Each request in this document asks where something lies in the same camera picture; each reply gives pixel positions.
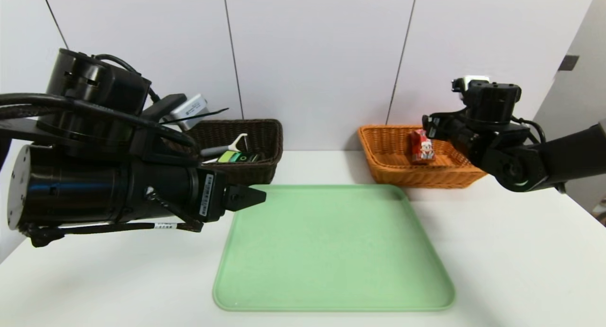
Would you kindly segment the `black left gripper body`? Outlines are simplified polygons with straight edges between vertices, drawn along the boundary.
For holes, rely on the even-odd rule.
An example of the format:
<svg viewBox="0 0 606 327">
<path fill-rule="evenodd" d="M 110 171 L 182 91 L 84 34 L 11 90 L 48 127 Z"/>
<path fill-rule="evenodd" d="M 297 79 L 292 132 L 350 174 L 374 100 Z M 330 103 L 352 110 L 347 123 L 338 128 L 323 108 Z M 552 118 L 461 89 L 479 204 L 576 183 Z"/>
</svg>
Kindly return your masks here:
<svg viewBox="0 0 606 327">
<path fill-rule="evenodd" d="M 136 162 L 136 218 L 173 217 L 217 221 L 224 213 L 225 175 L 195 165 Z"/>
</svg>

